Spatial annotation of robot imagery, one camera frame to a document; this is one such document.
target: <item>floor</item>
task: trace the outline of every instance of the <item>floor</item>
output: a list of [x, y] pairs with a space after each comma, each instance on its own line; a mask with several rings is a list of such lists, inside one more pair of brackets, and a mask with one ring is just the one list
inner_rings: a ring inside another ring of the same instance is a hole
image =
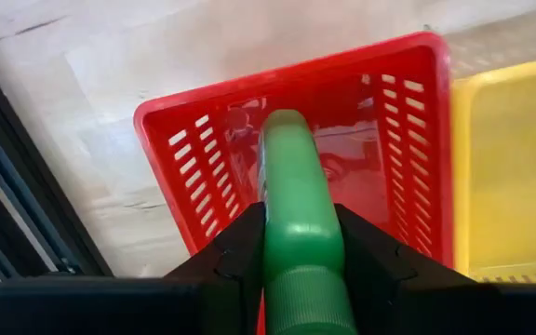
[[114, 273], [155, 276], [188, 253], [141, 102], [423, 29], [455, 77], [536, 59], [536, 0], [0, 0], [0, 85]]

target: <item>red plastic basket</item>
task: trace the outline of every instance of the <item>red plastic basket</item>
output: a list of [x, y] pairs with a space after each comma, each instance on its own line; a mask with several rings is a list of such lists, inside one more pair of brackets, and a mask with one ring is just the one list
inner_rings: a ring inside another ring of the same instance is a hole
[[190, 253], [259, 201], [261, 123], [287, 108], [335, 202], [451, 267], [448, 61], [416, 33], [142, 104], [135, 126]]

